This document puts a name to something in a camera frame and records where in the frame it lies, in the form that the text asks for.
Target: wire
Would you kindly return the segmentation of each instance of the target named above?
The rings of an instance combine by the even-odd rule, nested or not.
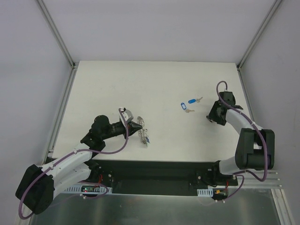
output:
[[[113,152],[101,152],[101,151],[96,151],[96,150],[91,150],[91,149],[80,149],[78,150],[77,152],[82,152],[82,151],[90,151],[90,152],[95,152],[95,153],[98,153],[98,154],[115,154],[115,153],[118,153],[120,151],[122,151],[125,146],[127,145],[127,142],[128,142],[128,137],[129,137],[129,129],[128,129],[128,125],[127,125],[127,122],[122,114],[122,111],[121,111],[121,108],[119,108],[119,113],[121,115],[121,118],[124,122],[124,125],[125,125],[125,129],[126,129],[126,140],[125,140],[125,143],[124,145],[117,151],[113,151]],[[53,167],[57,166],[59,163],[61,163],[62,161],[64,161],[66,158],[70,157],[71,155],[73,154],[76,154],[75,151],[72,151],[70,152],[69,154],[65,155],[64,157],[62,157],[61,159],[59,159],[57,162],[55,162],[53,164]],[[26,195],[28,194],[29,190],[33,187],[33,185],[40,179],[42,178],[46,173],[48,173],[52,168],[49,167],[48,169],[46,169],[44,172],[42,172],[39,176],[37,176],[29,185],[28,187],[26,188],[26,190],[24,191],[22,197],[21,197],[21,200],[20,200],[20,204],[19,204],[19,209],[18,209],[18,214],[19,214],[19,217],[20,219],[28,219],[30,218],[32,215],[33,215],[33,212],[31,212],[28,216],[23,216],[23,213],[22,213],[22,206],[23,206],[23,203],[24,203],[24,199],[26,197]]]
[[[250,170],[245,170],[245,171],[241,171],[241,172],[237,172],[235,174],[241,174],[241,173],[245,173],[245,172],[248,172],[250,173],[251,175],[253,175],[257,180],[259,180],[260,182],[264,182],[266,179],[267,179],[267,173],[268,173],[268,151],[267,151],[267,144],[266,144],[266,141],[264,140],[263,138],[263,135],[262,133],[259,131],[259,129],[257,128],[257,126],[254,124],[254,122],[246,115],[244,114],[243,112],[241,112],[240,110],[237,110],[235,108],[233,108],[231,105],[227,104],[223,99],[222,97],[220,96],[220,93],[219,93],[219,85],[221,83],[224,83],[225,86],[226,86],[226,90],[228,89],[228,85],[227,85],[227,82],[226,81],[220,81],[218,84],[217,84],[217,95],[220,99],[220,101],[225,105],[227,106],[228,108],[238,112],[239,114],[241,114],[250,124],[251,126],[254,128],[254,130],[257,132],[258,136],[260,137],[261,141],[262,141],[262,147],[263,147],[263,155],[264,155],[264,171],[263,171],[263,177],[262,178],[259,178],[255,173],[253,173],[252,171]]]
[[[238,189],[236,189],[235,192],[233,192],[231,195],[229,195],[226,199],[229,199],[232,196],[234,196],[242,188],[242,186],[244,185],[244,181],[245,181],[244,175],[239,174],[239,175],[236,175],[236,176],[237,177],[242,177],[242,182],[240,183],[240,186],[238,187]]]
[[[217,187],[216,184],[215,184],[215,185],[210,184],[210,183],[206,182],[205,180],[203,180],[203,178],[201,178],[201,181],[202,181],[204,184],[208,185],[208,186],[212,186],[213,188],[216,188],[216,187]]]
[[[213,201],[213,202],[210,202],[210,203],[208,203],[208,204],[204,204],[204,203],[201,202],[200,199],[198,198],[200,204],[201,204],[201,205],[204,205],[204,206],[210,206],[210,205],[212,205],[213,203],[225,202],[225,200],[227,200],[227,199],[231,198],[232,196],[234,196],[234,195],[242,188],[242,186],[244,185],[244,181],[245,181],[244,175],[239,174],[239,175],[236,175],[236,176],[237,176],[237,177],[242,177],[242,182],[240,183],[240,186],[238,187],[238,189],[235,190],[235,192],[233,192],[231,195],[229,195],[229,196],[228,196],[226,199],[224,199],[224,200]]]
[[[98,181],[99,184],[101,183],[102,179],[103,179],[103,176],[102,176],[102,174],[100,174],[99,181]]]
[[[105,186],[105,185],[103,185],[103,184],[90,183],[90,182],[85,182],[85,181],[80,181],[80,183],[82,183],[82,184],[92,184],[92,185],[95,185],[95,186],[104,187],[104,188],[106,189],[106,191],[105,191],[103,194],[97,195],[96,197],[88,197],[88,196],[85,196],[85,198],[87,198],[87,199],[98,199],[98,198],[101,198],[102,196],[106,195],[106,194],[109,192],[108,187]]]
[[[229,182],[226,181],[226,186],[225,186],[225,188],[224,188],[223,190],[220,190],[220,191],[225,191],[225,190],[226,190],[226,192],[227,192],[227,191],[228,191],[228,186],[229,186]]]

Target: white table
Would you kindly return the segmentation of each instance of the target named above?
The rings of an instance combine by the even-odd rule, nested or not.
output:
[[[67,103],[53,157],[70,152],[88,133],[94,118],[106,115],[119,121],[118,108],[129,109],[135,121],[141,116],[150,145],[140,143],[138,133],[127,147],[96,159],[211,162],[234,155],[238,134],[230,124],[210,123],[206,115],[218,99],[216,84],[225,80],[236,104],[249,115],[234,63],[81,61]],[[188,100],[203,97],[200,103]],[[195,112],[186,113],[184,102]],[[103,151],[115,151],[124,143],[118,136],[105,140]]]

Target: silver key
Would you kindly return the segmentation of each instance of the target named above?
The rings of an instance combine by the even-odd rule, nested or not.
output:
[[[195,112],[195,110],[186,109],[186,113]]]
[[[196,102],[200,102],[202,98],[203,98],[203,97],[197,98],[197,99],[196,99]]]

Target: purple cable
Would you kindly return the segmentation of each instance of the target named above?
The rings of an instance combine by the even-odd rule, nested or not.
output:
[[[108,193],[108,191],[109,191],[108,188],[107,188],[107,186],[105,186],[105,185],[103,185],[103,184],[99,184],[99,183],[90,183],[90,182],[85,182],[85,181],[80,181],[80,183],[83,183],[83,184],[92,184],[92,185],[95,185],[95,186],[101,186],[101,187],[104,187],[104,188],[106,189],[105,193],[100,194],[100,195],[97,195],[96,197],[88,197],[88,196],[86,196],[85,198],[87,198],[87,199],[97,199],[97,198],[100,198],[100,197],[106,195],[106,194]],[[57,206],[57,205],[60,205],[60,204],[66,202],[67,200],[69,200],[70,198],[73,198],[73,197],[75,197],[75,196],[80,196],[80,195],[79,195],[79,194],[71,195],[71,196],[69,196],[68,198],[65,198],[64,200],[62,200],[62,201],[60,201],[60,202],[58,202],[58,203],[55,203],[55,204],[53,204],[53,205],[50,205],[49,208],[55,207],[55,206]]]
[[[242,186],[244,185],[244,181],[245,181],[245,177],[244,177],[244,175],[236,175],[236,177],[242,177],[243,179],[242,179],[242,182],[240,183],[240,186],[238,187],[238,189],[236,189],[235,190],[235,192],[233,192],[231,195],[229,195],[227,198],[226,198],[226,200],[227,199],[229,199],[229,198],[231,198],[232,196],[234,196],[241,188],[242,188]]]
[[[125,140],[125,143],[124,145],[117,151],[113,151],[113,152],[101,152],[101,151],[96,151],[96,150],[91,150],[91,149],[80,149],[78,150],[77,152],[81,152],[81,151],[90,151],[90,152],[95,152],[95,153],[98,153],[98,154],[107,154],[107,155],[110,155],[110,154],[115,154],[115,153],[118,153],[120,151],[122,151],[125,146],[127,145],[127,142],[128,142],[128,136],[129,136],[129,129],[128,129],[128,126],[127,126],[127,122],[122,114],[122,111],[121,109],[119,108],[119,113],[121,115],[121,118],[125,124],[125,129],[126,129],[126,140]],[[66,158],[70,157],[71,155],[75,154],[75,152],[70,152],[69,154],[65,155],[64,157],[62,157],[61,159],[59,159],[57,162],[55,162],[53,164],[53,167],[57,166],[59,163],[61,163],[63,160],[65,160]],[[29,190],[33,187],[33,185],[40,179],[42,178],[46,173],[48,173],[49,171],[51,170],[51,167],[49,167],[48,169],[46,169],[44,172],[42,172],[38,177],[36,177],[31,184],[28,185],[28,187],[26,188],[26,190],[24,191],[23,195],[22,195],[22,198],[20,200],[20,204],[19,204],[19,210],[18,210],[18,213],[19,213],[19,217],[21,219],[28,219],[30,218],[32,215],[33,215],[33,212],[30,213],[28,216],[23,216],[22,214],[22,206],[23,206],[23,203],[24,203],[24,199],[27,195],[27,193],[29,192]]]
[[[103,185],[103,184],[99,184],[99,183],[90,183],[90,182],[85,182],[85,181],[80,181],[80,183],[83,183],[83,184],[92,184],[92,185],[95,185],[95,186],[101,186],[101,187],[104,187],[106,189],[105,193],[103,194],[100,194],[100,195],[97,195],[96,197],[88,197],[86,196],[85,198],[87,199],[98,199],[98,198],[101,198],[102,196],[106,195],[108,193],[108,187]]]
[[[244,175],[236,175],[236,176],[237,177],[242,177],[242,182],[240,183],[240,186],[238,187],[238,189],[236,189],[235,192],[233,192],[231,195],[229,195],[225,200],[227,200],[227,199],[231,198],[232,196],[234,196],[242,188],[242,186],[244,185],[244,181],[245,181]],[[203,204],[202,202],[200,202],[200,204],[204,205],[204,206],[210,206],[213,203],[216,203],[216,202],[210,202],[208,204]]]
[[[241,171],[241,172],[237,172],[235,174],[241,174],[241,173],[245,173],[245,172],[248,172],[250,173],[251,175],[253,175],[256,179],[258,179],[260,182],[263,182],[267,179],[267,173],[268,173],[268,151],[267,151],[267,144],[266,144],[266,141],[264,140],[263,138],[263,135],[261,134],[261,132],[259,131],[259,129],[257,128],[257,126],[253,123],[253,121],[246,115],[244,114],[243,112],[233,108],[231,105],[228,105],[220,96],[220,93],[219,93],[219,85],[221,83],[224,83],[226,85],[226,90],[228,88],[228,85],[227,85],[227,82],[226,81],[220,81],[219,83],[217,83],[217,95],[220,99],[220,101],[226,105],[228,108],[238,112],[239,114],[241,114],[250,124],[251,126],[254,128],[254,130],[257,132],[258,136],[260,137],[261,141],[262,141],[262,146],[263,146],[263,155],[264,155],[264,171],[263,171],[263,177],[262,178],[259,178],[255,173],[253,173],[252,171],[249,171],[249,170],[246,170],[246,171]]]

